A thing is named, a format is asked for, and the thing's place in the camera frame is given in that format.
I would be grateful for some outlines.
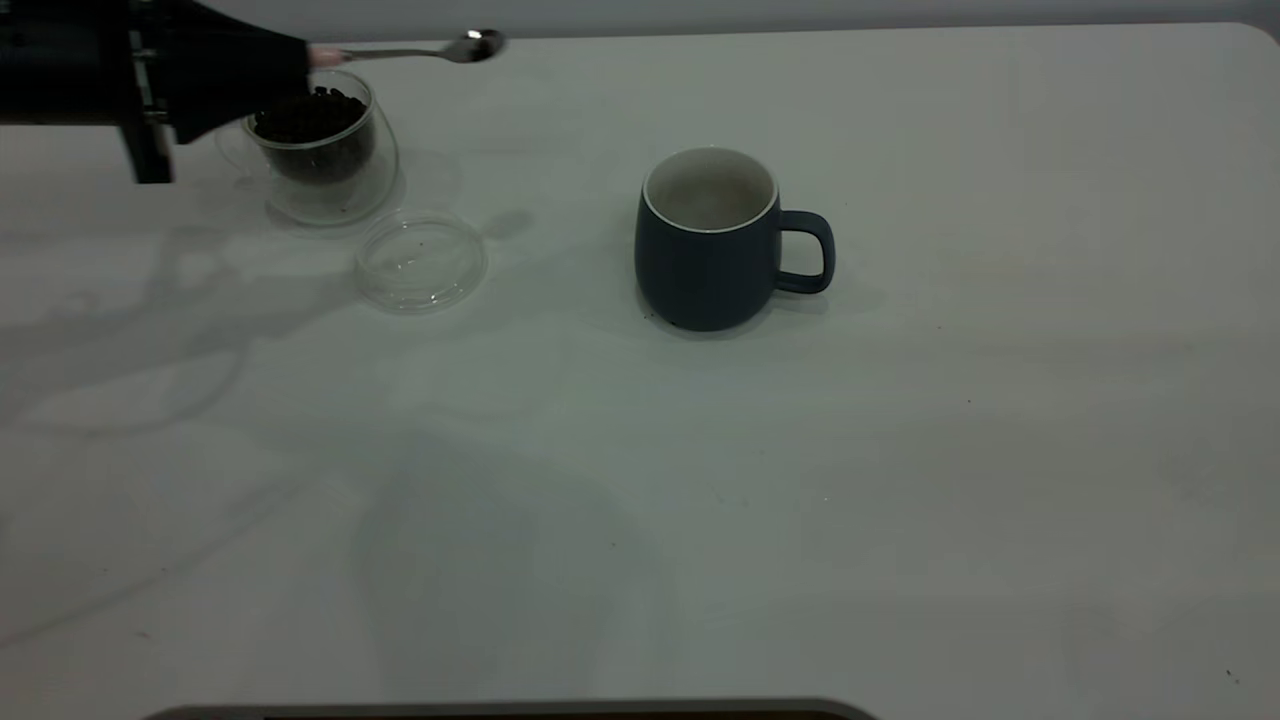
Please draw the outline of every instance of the dark blue mug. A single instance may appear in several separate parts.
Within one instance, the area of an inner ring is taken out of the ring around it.
[[[782,272],[782,231],[822,245],[822,274]],[[736,150],[698,147],[645,178],[636,219],[636,281],[658,315],[689,331],[746,322],[774,290],[815,293],[836,272],[822,215],[782,210],[769,170]]]

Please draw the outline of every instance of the mug handle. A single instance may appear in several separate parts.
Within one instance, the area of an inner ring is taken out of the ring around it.
[[[785,231],[806,232],[818,238],[818,243],[822,245],[822,274],[800,275],[778,272],[774,287],[804,295],[827,290],[831,278],[836,274],[836,238],[831,233],[831,224],[822,215],[804,210],[783,210],[782,220],[778,224]]]

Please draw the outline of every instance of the wall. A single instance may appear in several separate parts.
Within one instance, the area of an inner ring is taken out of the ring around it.
[[[1277,0],[206,0],[308,40],[658,35],[937,24],[1245,19]]]

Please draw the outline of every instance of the metal spoon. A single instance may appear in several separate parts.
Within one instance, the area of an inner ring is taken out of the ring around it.
[[[343,50],[342,47],[312,47],[312,68],[333,68],[353,60],[381,60],[385,58],[443,58],[451,63],[483,63],[507,46],[507,36],[495,29],[468,29],[443,50]]]

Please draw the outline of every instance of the glass jar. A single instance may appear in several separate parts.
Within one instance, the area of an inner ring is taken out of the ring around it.
[[[337,135],[298,143],[260,137],[250,115],[239,123],[242,132],[220,131],[218,147],[289,218],[314,225],[357,220],[378,209],[396,183],[396,136],[365,81],[344,70],[316,70],[310,82],[312,91],[325,87],[360,100],[365,114]]]

